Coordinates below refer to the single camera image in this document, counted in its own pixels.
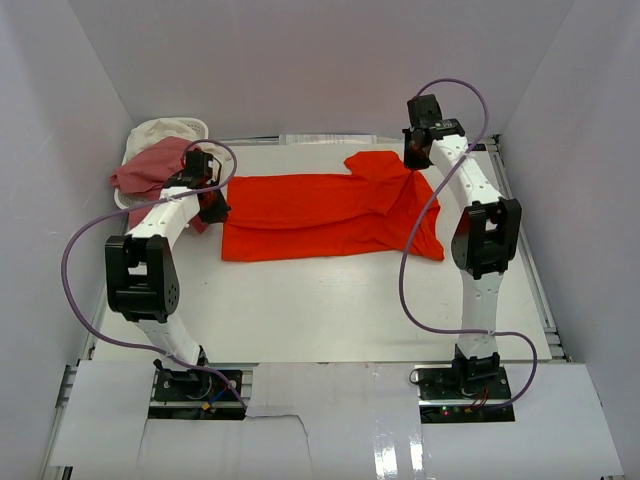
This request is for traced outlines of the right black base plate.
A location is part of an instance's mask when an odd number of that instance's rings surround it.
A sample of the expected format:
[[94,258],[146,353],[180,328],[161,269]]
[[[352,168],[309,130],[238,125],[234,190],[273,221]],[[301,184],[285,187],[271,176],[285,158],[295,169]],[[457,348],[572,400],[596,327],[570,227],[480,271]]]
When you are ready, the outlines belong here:
[[511,423],[514,408],[503,406],[511,389],[503,367],[493,378],[461,387],[452,368],[414,368],[409,382],[418,389],[422,424]]

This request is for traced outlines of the white laundry basket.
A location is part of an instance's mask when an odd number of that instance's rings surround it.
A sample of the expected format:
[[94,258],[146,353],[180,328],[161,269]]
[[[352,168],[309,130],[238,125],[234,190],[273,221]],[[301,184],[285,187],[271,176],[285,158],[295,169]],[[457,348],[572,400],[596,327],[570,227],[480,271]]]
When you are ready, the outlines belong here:
[[190,117],[161,117],[147,120],[131,130],[121,165],[126,165],[135,155],[169,136],[198,140],[207,138],[209,130],[205,122]]

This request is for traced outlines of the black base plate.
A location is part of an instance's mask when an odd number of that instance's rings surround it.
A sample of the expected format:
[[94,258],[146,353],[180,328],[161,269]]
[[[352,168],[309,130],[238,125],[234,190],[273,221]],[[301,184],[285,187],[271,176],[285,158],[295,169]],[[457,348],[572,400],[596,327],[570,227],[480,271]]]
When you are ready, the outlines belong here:
[[245,408],[219,376],[200,371],[156,371],[149,419],[241,421],[245,416]]
[[493,378],[461,387],[452,368],[414,368],[409,382],[418,389],[422,424],[511,423],[514,408],[503,406],[511,389],[503,367]]

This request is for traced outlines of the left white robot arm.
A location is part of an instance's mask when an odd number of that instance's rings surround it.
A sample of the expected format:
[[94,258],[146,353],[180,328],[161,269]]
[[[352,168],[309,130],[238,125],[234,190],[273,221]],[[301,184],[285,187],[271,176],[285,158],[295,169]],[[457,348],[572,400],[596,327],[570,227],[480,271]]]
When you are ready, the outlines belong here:
[[205,397],[213,376],[206,354],[177,314],[180,286],[172,247],[194,220],[224,222],[230,212],[219,185],[221,162],[199,148],[186,153],[184,166],[161,190],[162,202],[123,236],[105,244],[108,303],[137,326],[153,347],[167,355],[155,362],[171,387],[189,399]]

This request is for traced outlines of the orange t-shirt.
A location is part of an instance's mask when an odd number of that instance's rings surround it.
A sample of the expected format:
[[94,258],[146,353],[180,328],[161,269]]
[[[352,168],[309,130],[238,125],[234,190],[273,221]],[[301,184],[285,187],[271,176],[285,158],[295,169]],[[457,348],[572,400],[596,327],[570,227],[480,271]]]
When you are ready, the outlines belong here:
[[440,212],[425,177],[392,151],[348,157],[346,172],[244,176],[228,186],[221,258],[259,262],[408,250],[440,262]]

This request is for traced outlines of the pink t-shirt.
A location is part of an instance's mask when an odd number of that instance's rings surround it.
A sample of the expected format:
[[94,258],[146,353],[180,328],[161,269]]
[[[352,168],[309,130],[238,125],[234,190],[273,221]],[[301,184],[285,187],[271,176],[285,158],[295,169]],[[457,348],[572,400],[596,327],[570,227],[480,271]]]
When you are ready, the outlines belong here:
[[156,142],[118,167],[111,185],[144,201],[157,200],[164,183],[183,168],[181,157],[188,144],[189,140],[175,136]]

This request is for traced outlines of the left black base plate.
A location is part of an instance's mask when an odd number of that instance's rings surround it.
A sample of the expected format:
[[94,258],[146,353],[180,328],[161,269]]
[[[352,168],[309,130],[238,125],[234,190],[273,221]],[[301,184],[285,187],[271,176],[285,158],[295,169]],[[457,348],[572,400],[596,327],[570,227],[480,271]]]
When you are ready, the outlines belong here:
[[245,408],[219,376],[200,371],[156,371],[149,419],[241,421],[245,416]]

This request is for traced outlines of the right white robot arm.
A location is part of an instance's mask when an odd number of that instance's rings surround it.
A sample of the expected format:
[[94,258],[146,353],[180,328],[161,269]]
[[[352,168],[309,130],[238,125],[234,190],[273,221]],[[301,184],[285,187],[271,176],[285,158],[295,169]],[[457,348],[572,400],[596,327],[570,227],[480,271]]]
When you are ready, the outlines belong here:
[[492,186],[466,151],[460,122],[443,117],[433,94],[412,98],[407,106],[404,165],[411,170],[435,166],[448,175],[461,210],[451,254],[463,284],[463,332],[455,343],[451,384],[459,396],[472,399],[499,373],[497,342],[491,334],[497,325],[499,288],[516,253],[522,207]]

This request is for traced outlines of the cream white t-shirt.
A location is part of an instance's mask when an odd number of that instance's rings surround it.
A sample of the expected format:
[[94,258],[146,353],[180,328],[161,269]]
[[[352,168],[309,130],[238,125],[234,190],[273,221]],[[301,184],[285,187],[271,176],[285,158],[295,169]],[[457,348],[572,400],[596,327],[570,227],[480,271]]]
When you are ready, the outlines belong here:
[[191,142],[207,137],[182,120],[160,118],[146,121],[130,132],[124,161],[113,175],[166,180],[182,168],[181,157],[185,148]]

